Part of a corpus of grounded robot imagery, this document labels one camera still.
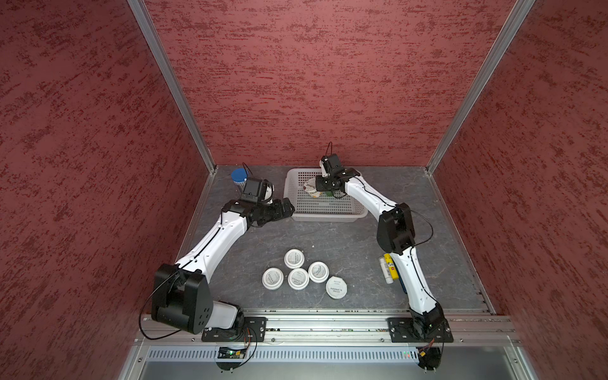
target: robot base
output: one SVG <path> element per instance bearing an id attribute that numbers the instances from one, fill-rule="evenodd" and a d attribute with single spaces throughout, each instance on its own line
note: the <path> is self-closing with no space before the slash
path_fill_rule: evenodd
<path id="1" fill-rule="evenodd" d="M 443 327 L 435 329 L 432 336 L 427 339 L 419 339 L 414 333 L 413 318 L 387 318 L 389 325 L 390 340 L 393 343 L 429 343 L 431 339 L 435 339 L 435 343 L 454 343 L 454 337 L 450 331 L 447 321 Z"/>
<path id="2" fill-rule="evenodd" d="M 251 338 L 251 342 L 255 342 L 257 337 L 257 342 L 263 342 L 264 336 L 266 335 L 266 321 L 267 318 L 264 317 L 245 317 L 242 328 L 237 328 L 239 330 L 237 334 L 231 333 L 234 330 L 225 330 L 222 328 L 212 328 L 211 330 L 203 330 L 201 335 L 201 341 L 203 342 L 232 342 L 238 343 L 242 342 L 243 336 L 247 333 L 247 329 L 253 330 L 255 332 L 255 336 L 248 336 L 247 339 Z"/>

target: container lid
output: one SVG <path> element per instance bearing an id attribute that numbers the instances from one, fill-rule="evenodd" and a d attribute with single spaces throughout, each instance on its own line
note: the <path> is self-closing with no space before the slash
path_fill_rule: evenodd
<path id="1" fill-rule="evenodd" d="M 295 268 L 287 276 L 287 283 L 292 289 L 302 290 L 308 285 L 308 273 L 302 268 Z"/>
<path id="2" fill-rule="evenodd" d="M 262 275 L 262 284 L 268 290 L 278 289 L 283 283 L 283 272 L 279 268 L 270 268 Z"/>
<path id="3" fill-rule="evenodd" d="M 285 254 L 285 265 L 287 268 L 295 269 L 304 264 L 304 254 L 299 249 L 290 249 Z"/>
<path id="4" fill-rule="evenodd" d="M 331 298 L 338 300 L 346 295 L 347 286 L 343 279 L 332 276 L 329 280 L 327 280 L 325 290 Z"/>
<path id="5" fill-rule="evenodd" d="M 230 176 L 234 182 L 245 182 L 247 179 L 247 172 L 243 168 L 238 168 L 233 170 Z"/>
<path id="6" fill-rule="evenodd" d="M 321 283 L 330 276 L 330 270 L 325 263 L 315 261 L 308 267 L 308 276 L 313 282 Z"/>

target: blue cap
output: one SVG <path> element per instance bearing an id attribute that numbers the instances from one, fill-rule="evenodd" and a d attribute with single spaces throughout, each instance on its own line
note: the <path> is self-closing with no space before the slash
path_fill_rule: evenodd
<path id="1" fill-rule="evenodd" d="M 234 182 L 245 182 L 247 179 L 247 172 L 243 168 L 236 169 L 231 174 Z"/>

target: white robotic arm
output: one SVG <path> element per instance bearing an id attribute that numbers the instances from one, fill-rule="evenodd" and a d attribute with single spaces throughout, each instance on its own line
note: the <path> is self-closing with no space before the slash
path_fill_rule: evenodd
<path id="1" fill-rule="evenodd" d="M 357 199 L 376 218 L 395 209 L 397 203 L 386 198 L 368 184 L 361 175 L 352 177 L 345 184 L 346 194 Z M 399 276 L 406 287 L 410 300 L 410 309 L 419 314 L 429 312 L 435 308 L 435 299 L 426 283 L 422 269 L 416 256 L 416 247 L 410 246 L 403 250 L 403 254 L 389 252 Z"/>
<path id="2" fill-rule="evenodd" d="M 380 194 L 353 168 L 346 169 L 336 154 L 319 162 L 322 175 L 315 180 L 318 192 L 346 193 L 359 201 L 378 221 L 378 244 L 389 253 L 409 297 L 412 329 L 416 337 L 427 339 L 446 323 L 443 309 L 432 295 L 416 256 L 412 212 Z"/>
<path id="3" fill-rule="evenodd" d="M 370 186 L 355 169 L 344 169 L 335 154 L 321 160 L 318 191 L 339 191 L 357 199 L 378 221 L 377 240 L 390 253 L 409 296 L 412 331 L 417 339 L 436 336 L 446 320 L 424 278 L 414 243 L 412 214 Z M 295 209 L 289 199 L 271 201 L 272 184 L 247 180 L 241 199 L 228 202 L 205 237 L 176 264 L 163 264 L 154 276 L 153 320 L 198 334 L 205 327 L 241 328 L 243 313 L 235 305 L 214 302 L 209 281 L 226 252 L 251 225 L 287 218 Z"/>
<path id="4" fill-rule="evenodd" d="M 174 265 L 163 264 L 156 271 L 152 319 L 193 334 L 205 327 L 237 334 L 242 330 L 243 313 L 236 305 L 213 301 L 209 291 L 213 272 L 250 226 L 261 227 L 294 211 L 289 199 L 272 200 L 270 182 L 248 178 L 241 198 L 224 205 L 205 237 Z"/>

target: white plastic basket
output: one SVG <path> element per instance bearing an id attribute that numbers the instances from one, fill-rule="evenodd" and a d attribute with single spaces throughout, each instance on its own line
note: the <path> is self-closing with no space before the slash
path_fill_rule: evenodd
<path id="1" fill-rule="evenodd" d="M 321 195 L 313 198 L 303 189 L 304 182 L 321 174 L 321 169 L 298 168 L 289 170 L 283 197 L 295 207 L 293 219 L 300 222 L 354 222 L 367 215 L 367 209 L 351 196 L 334 198 Z"/>

